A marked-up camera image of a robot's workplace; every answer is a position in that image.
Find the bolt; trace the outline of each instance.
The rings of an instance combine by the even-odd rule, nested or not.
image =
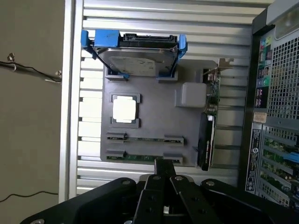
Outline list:
[[[45,223],[45,220],[43,220],[43,219],[38,219],[38,220],[36,220],[36,221],[31,222],[30,224],[44,224],[44,223]]]
[[[177,181],[181,181],[182,179],[183,179],[183,177],[181,177],[181,176],[176,176],[176,178],[175,178]]]
[[[130,181],[123,181],[123,182],[121,182],[121,183],[127,185],[127,184],[130,183]]]
[[[214,186],[214,185],[215,185],[215,183],[214,183],[213,181],[207,181],[206,184],[207,184],[208,186]]]

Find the black wire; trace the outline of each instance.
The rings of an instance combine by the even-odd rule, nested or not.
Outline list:
[[[52,81],[54,81],[56,83],[60,83],[61,82],[61,80],[55,80],[55,78],[53,78],[53,77],[51,77],[51,76],[49,76],[49,75],[47,75],[47,74],[45,74],[45,73],[43,73],[43,72],[41,72],[39,70],[36,70],[35,68],[30,67],[30,66],[25,66],[25,65],[22,65],[22,64],[19,64],[19,63],[15,63],[15,62],[2,62],[2,61],[0,61],[0,63],[3,63],[3,64],[15,64],[15,65],[18,65],[18,66],[26,68],[26,69],[32,69],[32,70],[36,71],[37,73],[39,73],[39,74],[41,74],[43,76],[46,76],[47,78],[51,79]]]
[[[11,195],[7,196],[5,199],[1,200],[0,203],[6,201],[6,200],[9,199],[11,196],[17,196],[17,197],[32,197],[32,196],[38,195],[38,194],[40,194],[40,193],[45,193],[45,194],[49,194],[49,195],[58,195],[58,193],[52,193],[52,192],[48,192],[48,191],[39,191],[39,192],[36,192],[36,193],[34,193],[34,194],[32,194],[32,195],[18,195],[18,194],[11,194]]]

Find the ventilation grille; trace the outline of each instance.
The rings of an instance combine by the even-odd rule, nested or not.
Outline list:
[[[299,38],[273,50],[268,116],[299,119]]]
[[[296,141],[297,140],[296,133],[286,131],[286,130],[281,130],[281,129],[278,129],[278,128],[267,127],[266,133],[278,136],[280,138],[289,139],[291,141]]]
[[[260,183],[261,189],[270,197],[272,197],[275,201],[277,201],[280,205],[283,205],[285,207],[289,207],[289,200],[286,198],[283,198],[278,193],[273,191],[271,188],[269,188],[266,184]]]

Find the hard drive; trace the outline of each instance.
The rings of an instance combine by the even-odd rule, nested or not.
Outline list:
[[[120,35],[119,30],[98,29],[94,40],[82,31],[82,47],[100,59],[115,75],[171,77],[187,51],[186,36]]]

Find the beige wall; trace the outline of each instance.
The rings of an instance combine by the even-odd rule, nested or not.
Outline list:
[[[62,68],[63,0],[2,0],[0,60],[54,73]],[[58,192],[61,86],[0,70],[0,200]],[[17,224],[58,202],[40,194],[0,203],[0,223]]]

